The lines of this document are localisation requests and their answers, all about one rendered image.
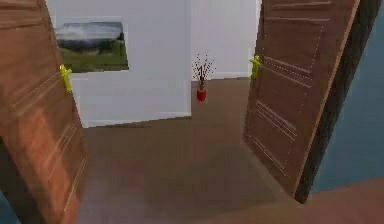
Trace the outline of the twig plant in red vase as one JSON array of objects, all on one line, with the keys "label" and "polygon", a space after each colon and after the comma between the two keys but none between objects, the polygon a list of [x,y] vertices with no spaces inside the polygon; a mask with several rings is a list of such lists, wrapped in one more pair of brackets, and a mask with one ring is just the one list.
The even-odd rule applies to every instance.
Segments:
[{"label": "twig plant in red vase", "polygon": [[199,102],[204,102],[207,97],[206,81],[215,73],[215,60],[210,59],[208,55],[201,57],[197,54],[196,60],[192,63],[192,77],[198,82],[196,97]]}]

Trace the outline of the brown wooden room door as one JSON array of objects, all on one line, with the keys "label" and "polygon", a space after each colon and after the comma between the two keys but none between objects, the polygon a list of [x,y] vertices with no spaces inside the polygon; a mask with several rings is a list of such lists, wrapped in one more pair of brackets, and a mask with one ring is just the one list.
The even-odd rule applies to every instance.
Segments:
[{"label": "brown wooden room door", "polygon": [[383,0],[262,0],[244,141],[304,203]]},{"label": "brown wooden room door", "polygon": [[21,224],[76,224],[89,155],[46,0],[0,0],[0,191]]}]

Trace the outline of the framed landscape picture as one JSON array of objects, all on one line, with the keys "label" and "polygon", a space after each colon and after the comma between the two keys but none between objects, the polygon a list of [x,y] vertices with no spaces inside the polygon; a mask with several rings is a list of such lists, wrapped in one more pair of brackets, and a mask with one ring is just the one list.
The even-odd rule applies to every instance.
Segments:
[{"label": "framed landscape picture", "polygon": [[73,73],[129,69],[121,22],[64,23],[55,35],[62,63]]}]

